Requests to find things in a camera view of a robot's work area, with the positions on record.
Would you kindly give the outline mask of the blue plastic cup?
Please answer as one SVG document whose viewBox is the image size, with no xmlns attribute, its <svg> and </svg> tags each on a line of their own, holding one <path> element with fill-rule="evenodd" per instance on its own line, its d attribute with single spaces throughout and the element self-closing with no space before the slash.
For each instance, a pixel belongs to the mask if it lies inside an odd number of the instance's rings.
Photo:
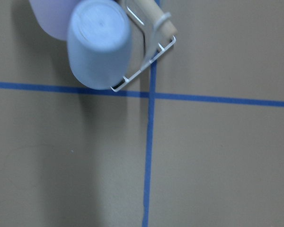
<svg viewBox="0 0 284 227">
<path fill-rule="evenodd" d="M 83 85 L 104 90 L 127 72 L 132 33 L 128 16 L 113 0 L 83 0 L 71 14 L 67 52 L 71 71 Z"/>
</svg>

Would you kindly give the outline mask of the purple plastic cup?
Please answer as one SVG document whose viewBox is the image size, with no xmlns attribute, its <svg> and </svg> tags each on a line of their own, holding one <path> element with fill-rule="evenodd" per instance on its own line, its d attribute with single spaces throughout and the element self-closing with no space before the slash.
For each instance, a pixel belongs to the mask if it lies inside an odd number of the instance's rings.
<svg viewBox="0 0 284 227">
<path fill-rule="evenodd" d="M 67 40 L 71 13 L 78 0 L 30 0 L 30 6 L 40 27 L 51 37 Z"/>
</svg>

